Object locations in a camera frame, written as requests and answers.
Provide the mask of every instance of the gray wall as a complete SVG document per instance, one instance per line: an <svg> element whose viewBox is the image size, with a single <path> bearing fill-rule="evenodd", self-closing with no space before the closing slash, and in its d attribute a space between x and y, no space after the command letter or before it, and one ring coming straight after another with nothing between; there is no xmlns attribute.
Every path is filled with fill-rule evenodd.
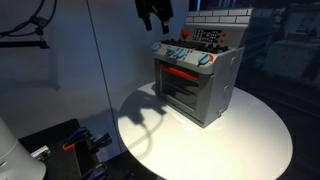
<svg viewBox="0 0 320 180"><path fill-rule="evenodd" d="M26 20L39 2L2 1L0 31ZM102 160L107 160L121 152L115 125L122 102L136 88L153 80L150 46L161 39L178 37L188 1L172 0L171 32L164 36L154 16L154 30L146 32L133 0L89 0L98 48L86 1L58 3L54 19L45 29L50 49L0 49L0 115L18 138L78 118L98 137L105 132L111 134L114 143L100 153ZM50 10L49 4L43 16L48 17ZM0 39L12 40L38 37Z"/></svg>

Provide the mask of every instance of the white tabletop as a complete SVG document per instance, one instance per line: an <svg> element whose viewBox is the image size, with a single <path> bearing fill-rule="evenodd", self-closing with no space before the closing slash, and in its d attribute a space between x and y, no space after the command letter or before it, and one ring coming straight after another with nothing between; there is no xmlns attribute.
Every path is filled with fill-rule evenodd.
<svg viewBox="0 0 320 180"><path fill-rule="evenodd" d="M205 129L165 105L147 84L119 114L121 138L145 167L169 180L278 178L292 157L292 140L279 116L234 88L229 108Z"/></svg>

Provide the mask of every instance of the oven window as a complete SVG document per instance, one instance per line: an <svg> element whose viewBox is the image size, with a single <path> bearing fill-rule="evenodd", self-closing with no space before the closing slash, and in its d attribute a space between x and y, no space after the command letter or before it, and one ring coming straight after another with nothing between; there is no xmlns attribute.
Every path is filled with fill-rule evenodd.
<svg viewBox="0 0 320 180"><path fill-rule="evenodd" d="M162 75L162 93L171 96L182 104L196 109L199 85L183 77L161 71Z"/></svg>

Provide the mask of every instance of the toy stove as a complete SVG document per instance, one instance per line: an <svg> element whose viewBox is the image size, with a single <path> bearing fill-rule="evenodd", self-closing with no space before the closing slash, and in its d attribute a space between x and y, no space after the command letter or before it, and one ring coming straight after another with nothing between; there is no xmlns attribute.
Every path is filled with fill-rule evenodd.
<svg viewBox="0 0 320 180"><path fill-rule="evenodd" d="M201 127L228 108L252 9L188 12L179 40L155 43L156 94Z"/></svg>

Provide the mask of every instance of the digital display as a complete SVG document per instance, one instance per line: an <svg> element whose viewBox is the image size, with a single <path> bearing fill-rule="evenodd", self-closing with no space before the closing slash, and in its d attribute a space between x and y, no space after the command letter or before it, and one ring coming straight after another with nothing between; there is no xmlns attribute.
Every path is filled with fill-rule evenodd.
<svg viewBox="0 0 320 180"><path fill-rule="evenodd" d="M192 40L217 43L221 30L195 29Z"/></svg>

